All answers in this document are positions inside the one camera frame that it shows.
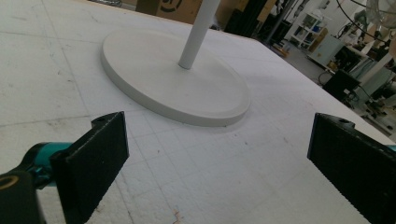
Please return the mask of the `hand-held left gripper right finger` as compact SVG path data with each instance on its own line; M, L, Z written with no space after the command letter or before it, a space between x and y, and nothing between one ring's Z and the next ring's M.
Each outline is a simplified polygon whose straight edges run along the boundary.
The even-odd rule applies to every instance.
M317 113L307 158L371 224L396 224L396 145Z

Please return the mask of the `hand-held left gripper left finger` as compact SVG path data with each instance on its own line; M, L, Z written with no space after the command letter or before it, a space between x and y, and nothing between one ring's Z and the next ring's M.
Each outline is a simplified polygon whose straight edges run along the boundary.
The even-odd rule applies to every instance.
M128 158L122 112L93 120L87 133L49 158L67 224L90 219Z

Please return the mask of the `white hook rack stand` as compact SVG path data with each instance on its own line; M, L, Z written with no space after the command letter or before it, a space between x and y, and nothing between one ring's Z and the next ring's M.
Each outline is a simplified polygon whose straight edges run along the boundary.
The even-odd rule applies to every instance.
M169 119L205 127L229 126L244 117L248 85L202 44L220 0L204 0L189 37L150 29L109 34L101 62L127 96Z

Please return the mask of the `black equipment box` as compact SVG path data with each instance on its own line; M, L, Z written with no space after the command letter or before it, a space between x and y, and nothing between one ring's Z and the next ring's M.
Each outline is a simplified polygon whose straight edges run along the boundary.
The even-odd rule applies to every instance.
M323 90L338 101L344 101L360 82L344 70L338 70L323 86Z

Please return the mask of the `grey metal cabinet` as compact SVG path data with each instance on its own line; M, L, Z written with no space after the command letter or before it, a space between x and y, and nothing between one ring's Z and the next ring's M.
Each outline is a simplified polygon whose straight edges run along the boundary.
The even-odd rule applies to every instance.
M340 39L326 35L316 49L308 55L308 58L321 66L327 66L343 46L344 43Z

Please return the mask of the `white foam mat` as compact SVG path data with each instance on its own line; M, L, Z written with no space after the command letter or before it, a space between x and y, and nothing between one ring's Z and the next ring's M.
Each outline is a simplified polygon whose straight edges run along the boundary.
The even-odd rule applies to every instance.
M39 142L71 142L121 111L130 156L92 224L368 224L307 158L314 116L387 137L257 41L211 31L205 46L243 77L235 125L190 126L121 92L100 62L104 38L190 26L87 0L0 0L0 174Z

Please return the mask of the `white storage shelf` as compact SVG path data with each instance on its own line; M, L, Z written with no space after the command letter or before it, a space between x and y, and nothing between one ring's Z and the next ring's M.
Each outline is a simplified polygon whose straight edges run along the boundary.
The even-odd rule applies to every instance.
M298 23L297 29L291 35L290 43L299 49L309 50L325 26L323 18L305 13L304 19Z

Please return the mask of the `black metal stand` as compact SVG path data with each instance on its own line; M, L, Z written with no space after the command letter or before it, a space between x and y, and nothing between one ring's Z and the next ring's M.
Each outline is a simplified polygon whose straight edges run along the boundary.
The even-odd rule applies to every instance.
M283 11L280 13L280 15L278 16L278 20L276 21L273 29L271 30L271 32L269 33L269 35L267 36L267 38L264 41L264 44L266 46L271 45L271 39L274 36L277 28L280 26L280 23L284 20L286 14L290 11L292 5L294 4L296 0L288 0L285 8L283 9Z

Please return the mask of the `brown cardboard box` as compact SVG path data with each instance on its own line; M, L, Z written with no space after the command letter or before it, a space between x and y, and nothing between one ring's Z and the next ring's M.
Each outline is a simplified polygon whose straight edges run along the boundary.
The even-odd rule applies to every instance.
M209 23L220 0L137 0L136 11L188 24Z

